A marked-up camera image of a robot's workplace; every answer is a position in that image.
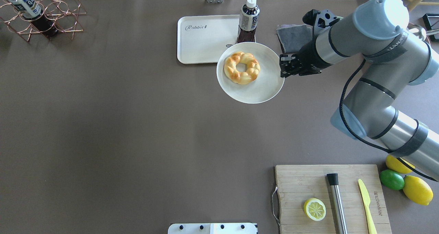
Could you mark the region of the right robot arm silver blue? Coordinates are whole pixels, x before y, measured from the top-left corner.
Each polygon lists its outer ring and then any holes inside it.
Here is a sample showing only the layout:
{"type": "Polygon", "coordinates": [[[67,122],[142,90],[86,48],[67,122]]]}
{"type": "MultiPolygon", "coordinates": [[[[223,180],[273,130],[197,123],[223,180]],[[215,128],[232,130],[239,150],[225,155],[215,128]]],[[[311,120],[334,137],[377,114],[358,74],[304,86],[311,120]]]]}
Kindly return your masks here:
{"type": "Polygon", "coordinates": [[[312,10],[303,22],[312,40],[298,53],[280,55],[281,77],[319,74],[358,53],[364,60],[347,80],[331,123],[353,139],[402,158],[417,173],[438,180],[438,134],[392,106],[407,85],[423,84],[438,72],[438,54],[407,30],[401,0],[368,0],[348,17],[312,10]]]}

